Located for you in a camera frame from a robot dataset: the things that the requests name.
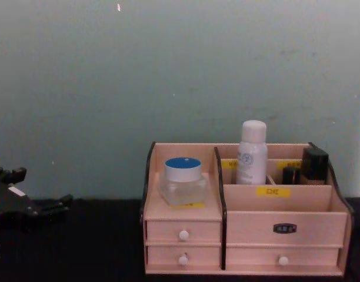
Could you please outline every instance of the black table surface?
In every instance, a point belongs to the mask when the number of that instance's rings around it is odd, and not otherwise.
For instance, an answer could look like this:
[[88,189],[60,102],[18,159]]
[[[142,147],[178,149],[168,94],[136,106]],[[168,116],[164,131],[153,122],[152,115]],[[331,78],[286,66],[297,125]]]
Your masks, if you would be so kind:
[[65,222],[32,233],[0,231],[0,282],[13,281],[360,281],[360,198],[352,266],[325,277],[145,276],[139,200],[75,200]]

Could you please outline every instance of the wooden desk organizer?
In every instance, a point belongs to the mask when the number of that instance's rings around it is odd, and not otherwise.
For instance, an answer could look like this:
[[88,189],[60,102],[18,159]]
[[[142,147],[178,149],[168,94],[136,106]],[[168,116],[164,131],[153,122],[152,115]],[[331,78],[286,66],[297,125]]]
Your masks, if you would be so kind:
[[[256,186],[234,184],[238,144],[153,143],[141,206],[146,273],[343,276],[353,217],[332,165],[326,185],[279,184],[282,168],[299,165],[309,146],[268,144],[267,183]],[[164,163],[179,156],[202,162],[205,207],[174,208],[161,197]],[[276,224],[294,224],[295,232],[280,234]],[[183,230],[189,237],[180,241]]]

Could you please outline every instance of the black edge trim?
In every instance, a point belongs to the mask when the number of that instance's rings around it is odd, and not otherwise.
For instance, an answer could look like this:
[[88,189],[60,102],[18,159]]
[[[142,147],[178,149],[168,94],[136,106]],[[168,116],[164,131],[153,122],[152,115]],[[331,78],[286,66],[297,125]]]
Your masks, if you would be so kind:
[[[320,149],[318,146],[316,146],[312,142],[308,142],[308,144],[311,145],[313,148]],[[351,271],[351,265],[352,265],[352,261],[351,261],[352,246],[351,246],[351,243],[354,241],[353,236],[354,236],[354,229],[355,229],[355,220],[354,220],[354,213],[355,212],[354,212],[354,209],[352,208],[352,206],[343,197],[343,195],[342,195],[342,193],[341,193],[341,191],[339,189],[339,186],[338,186],[338,183],[337,183],[337,178],[335,176],[334,168],[333,168],[333,165],[332,165],[330,159],[329,159],[329,162],[328,162],[328,167],[329,167],[329,170],[331,172],[333,184],[334,184],[335,190],[337,192],[337,195],[338,195],[339,199],[344,203],[344,205],[348,208],[348,210],[350,212],[350,215],[351,215],[351,235],[350,235],[349,250],[348,250],[348,254],[347,254],[347,261],[346,261],[346,271],[345,271],[345,273],[346,273],[348,270]]]
[[139,222],[140,222],[142,228],[144,227],[144,210],[145,210],[147,192],[148,192],[148,189],[149,189],[150,161],[151,161],[151,154],[152,154],[152,151],[154,149],[154,146],[155,146],[155,142],[152,142],[149,153],[147,154],[147,159],[146,159],[144,194],[142,195],[141,208],[139,209]]
[[219,179],[219,195],[221,197],[222,205],[222,250],[221,250],[221,269],[226,270],[226,241],[227,241],[227,208],[225,201],[225,193],[223,190],[223,178],[222,178],[222,164],[219,150],[214,147],[216,162],[218,165],[218,179]]

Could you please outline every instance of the white drawer knob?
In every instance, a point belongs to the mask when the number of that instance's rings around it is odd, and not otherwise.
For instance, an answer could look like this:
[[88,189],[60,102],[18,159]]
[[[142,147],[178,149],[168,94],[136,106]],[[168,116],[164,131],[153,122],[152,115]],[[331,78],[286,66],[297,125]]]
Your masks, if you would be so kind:
[[188,231],[185,231],[185,230],[181,231],[181,232],[179,233],[179,238],[180,238],[180,240],[182,240],[182,241],[187,240],[187,239],[189,238],[189,233],[188,233]]
[[282,265],[282,266],[288,265],[288,263],[289,263],[288,257],[280,256],[280,257],[279,257],[279,260],[278,260],[278,263],[279,263],[280,265]]
[[188,264],[188,258],[186,257],[186,254],[183,254],[182,256],[180,256],[179,258],[179,264],[181,266],[185,266]]

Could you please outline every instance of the wall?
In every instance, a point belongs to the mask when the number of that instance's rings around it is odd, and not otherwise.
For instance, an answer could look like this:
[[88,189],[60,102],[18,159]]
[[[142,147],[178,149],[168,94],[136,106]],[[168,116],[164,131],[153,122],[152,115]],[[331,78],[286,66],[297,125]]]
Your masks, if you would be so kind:
[[360,196],[360,0],[0,0],[0,166],[140,197],[153,140],[313,141]]

